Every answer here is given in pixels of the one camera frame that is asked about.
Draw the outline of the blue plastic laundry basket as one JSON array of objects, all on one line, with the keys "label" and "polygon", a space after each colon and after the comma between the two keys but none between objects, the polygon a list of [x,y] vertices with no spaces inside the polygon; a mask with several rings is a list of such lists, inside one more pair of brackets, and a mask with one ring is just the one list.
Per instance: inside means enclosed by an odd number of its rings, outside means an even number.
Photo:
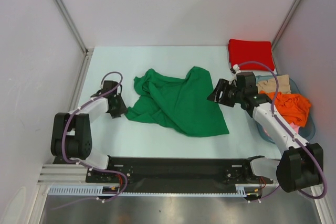
[{"label": "blue plastic laundry basket", "polygon": [[[256,76],[257,83],[261,81],[268,81],[270,79],[272,79],[272,76]],[[289,78],[289,85],[290,85],[291,92],[300,93],[298,86],[291,78]],[[262,137],[262,139],[264,139],[266,142],[274,144],[274,141],[268,136],[264,128],[258,122],[256,122],[256,125],[257,125],[258,132],[260,136]],[[305,127],[298,128],[298,134],[304,137],[307,141],[310,141],[314,137],[315,132],[316,132],[316,128],[312,120],[312,117],[308,115],[308,121]]]}]

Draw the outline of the folded red t-shirt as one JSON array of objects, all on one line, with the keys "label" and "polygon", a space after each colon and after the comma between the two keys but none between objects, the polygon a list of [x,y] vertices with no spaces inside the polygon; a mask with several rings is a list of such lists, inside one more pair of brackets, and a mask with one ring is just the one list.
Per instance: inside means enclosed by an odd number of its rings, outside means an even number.
[{"label": "folded red t-shirt", "polygon": [[271,71],[275,70],[271,42],[230,39],[228,42],[229,62],[240,65],[244,62],[260,62]]}]

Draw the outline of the green t-shirt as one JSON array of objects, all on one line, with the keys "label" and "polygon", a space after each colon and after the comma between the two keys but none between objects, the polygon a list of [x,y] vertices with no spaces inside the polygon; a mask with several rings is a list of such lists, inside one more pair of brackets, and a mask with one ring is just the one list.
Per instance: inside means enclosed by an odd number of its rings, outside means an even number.
[{"label": "green t-shirt", "polygon": [[134,78],[134,90],[139,99],[125,115],[130,121],[158,124],[190,137],[229,134],[219,105],[207,99],[213,83],[204,68],[192,67],[183,79],[149,69]]}]

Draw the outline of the aluminium frame post left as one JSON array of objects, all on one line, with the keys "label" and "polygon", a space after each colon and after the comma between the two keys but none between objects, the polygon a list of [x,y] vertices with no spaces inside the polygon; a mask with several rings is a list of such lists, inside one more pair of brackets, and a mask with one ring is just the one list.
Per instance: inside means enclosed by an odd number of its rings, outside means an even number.
[{"label": "aluminium frame post left", "polygon": [[75,39],[75,42],[78,45],[79,49],[81,50],[81,52],[84,55],[86,55],[87,52],[88,52],[88,49],[87,49],[82,37],[80,36],[78,28],[77,28],[74,20],[72,19],[64,1],[63,0],[53,0],[53,1],[56,5],[57,9],[59,10],[62,18],[64,19],[64,22],[67,25],[70,33],[72,34],[73,38]]}]

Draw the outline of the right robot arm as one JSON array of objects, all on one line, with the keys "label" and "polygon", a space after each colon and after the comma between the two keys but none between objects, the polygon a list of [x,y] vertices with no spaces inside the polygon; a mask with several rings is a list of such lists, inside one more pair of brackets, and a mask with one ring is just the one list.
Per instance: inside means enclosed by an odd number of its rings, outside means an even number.
[{"label": "right robot arm", "polygon": [[251,118],[266,130],[278,147],[281,159],[254,158],[242,169],[243,179],[254,183],[261,176],[276,181],[287,193],[323,185],[323,149],[300,136],[286,122],[274,103],[264,93],[258,93],[253,72],[236,72],[232,81],[219,79],[209,101],[234,107],[239,104]]}]

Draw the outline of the aluminium front rail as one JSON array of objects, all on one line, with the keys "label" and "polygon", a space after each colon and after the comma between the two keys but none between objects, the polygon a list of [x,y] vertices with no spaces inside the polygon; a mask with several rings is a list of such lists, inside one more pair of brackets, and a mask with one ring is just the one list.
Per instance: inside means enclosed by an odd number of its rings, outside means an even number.
[{"label": "aluminium front rail", "polygon": [[87,169],[80,165],[45,164],[38,185],[82,185],[86,183]]}]

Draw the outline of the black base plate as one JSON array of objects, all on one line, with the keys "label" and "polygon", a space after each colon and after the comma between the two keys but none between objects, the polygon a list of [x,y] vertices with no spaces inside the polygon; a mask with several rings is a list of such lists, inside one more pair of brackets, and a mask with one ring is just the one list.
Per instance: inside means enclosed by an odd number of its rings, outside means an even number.
[{"label": "black base plate", "polygon": [[252,173],[250,159],[113,157],[106,172],[87,169],[86,183],[135,187],[223,188],[228,185],[275,185]]}]

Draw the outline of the orange t-shirt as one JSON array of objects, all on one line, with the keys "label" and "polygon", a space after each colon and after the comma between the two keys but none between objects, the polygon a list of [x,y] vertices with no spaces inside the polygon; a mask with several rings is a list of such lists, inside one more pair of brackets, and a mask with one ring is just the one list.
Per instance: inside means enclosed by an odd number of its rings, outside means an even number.
[{"label": "orange t-shirt", "polygon": [[274,110],[277,109],[287,123],[293,123],[299,127],[306,126],[311,108],[311,103],[307,98],[299,93],[284,94],[278,92],[275,95],[275,92],[266,93],[265,91],[260,91],[259,94],[266,94],[271,99],[271,102],[276,97],[272,108]]}]

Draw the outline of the beige t-shirt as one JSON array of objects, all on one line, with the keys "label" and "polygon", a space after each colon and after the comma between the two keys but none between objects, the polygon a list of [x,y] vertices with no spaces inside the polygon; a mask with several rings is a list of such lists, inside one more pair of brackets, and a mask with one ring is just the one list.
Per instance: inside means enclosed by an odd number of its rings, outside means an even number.
[{"label": "beige t-shirt", "polygon": [[260,80],[256,86],[258,87],[258,92],[272,93],[276,91],[277,83],[278,83],[278,91],[283,94],[290,94],[290,82],[289,75],[281,75],[277,76],[278,82],[276,82],[275,78],[270,78],[268,80]]}]

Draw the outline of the aluminium frame post right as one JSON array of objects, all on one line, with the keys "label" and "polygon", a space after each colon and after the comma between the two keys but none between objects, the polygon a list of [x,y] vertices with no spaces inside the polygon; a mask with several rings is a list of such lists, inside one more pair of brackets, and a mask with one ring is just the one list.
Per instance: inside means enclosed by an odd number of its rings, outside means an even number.
[{"label": "aluminium frame post right", "polygon": [[297,9],[299,8],[301,2],[303,0],[293,0],[287,14],[285,15],[285,18],[283,20],[283,22],[281,23],[273,41],[271,42],[271,48],[272,51],[274,51],[278,45],[278,43],[280,42],[286,28],[288,27],[289,23],[291,22],[292,18],[294,17]]}]

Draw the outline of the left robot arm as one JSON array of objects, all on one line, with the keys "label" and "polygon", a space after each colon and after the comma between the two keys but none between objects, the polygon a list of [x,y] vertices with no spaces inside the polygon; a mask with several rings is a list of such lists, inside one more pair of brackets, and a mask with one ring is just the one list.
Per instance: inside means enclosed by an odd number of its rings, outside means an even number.
[{"label": "left robot arm", "polygon": [[109,114],[119,118],[127,107],[121,96],[122,84],[105,80],[100,90],[79,108],[66,113],[57,113],[51,137],[51,153],[65,162],[79,162],[98,169],[98,176],[105,182],[115,178],[116,169],[109,165],[109,156],[93,147],[91,125],[99,117]]}]

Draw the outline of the aluminium frame post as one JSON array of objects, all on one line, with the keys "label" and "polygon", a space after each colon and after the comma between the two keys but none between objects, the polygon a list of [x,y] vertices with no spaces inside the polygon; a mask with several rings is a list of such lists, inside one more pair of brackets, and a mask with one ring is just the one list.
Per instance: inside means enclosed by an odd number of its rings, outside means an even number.
[{"label": "aluminium frame post", "polygon": [[271,42],[271,48],[272,51],[274,51],[278,45],[278,43],[280,42],[286,28],[288,27],[289,23],[291,22],[292,18],[294,17],[297,9],[299,8],[301,2],[303,0],[293,0],[287,14],[285,15],[285,18],[283,20],[283,22],[281,23],[273,41]]},{"label": "aluminium frame post", "polygon": [[53,1],[56,5],[57,9],[59,10],[62,18],[64,19],[64,22],[67,25],[70,33],[72,34],[73,38],[75,39],[75,42],[78,45],[79,49],[81,50],[81,52],[84,55],[86,55],[87,52],[88,52],[88,49],[87,49],[82,37],[80,36],[78,28],[77,28],[74,20],[72,19],[64,1],[63,0],[53,0]]}]

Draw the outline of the pink t-shirt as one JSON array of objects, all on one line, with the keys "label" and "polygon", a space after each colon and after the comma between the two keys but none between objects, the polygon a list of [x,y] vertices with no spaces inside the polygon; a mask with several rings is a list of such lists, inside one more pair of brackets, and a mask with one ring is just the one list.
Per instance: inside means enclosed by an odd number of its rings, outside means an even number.
[{"label": "pink t-shirt", "polygon": [[299,133],[299,129],[300,129],[300,126],[294,124],[294,123],[290,123],[289,124],[291,126],[291,128],[298,134]]}]

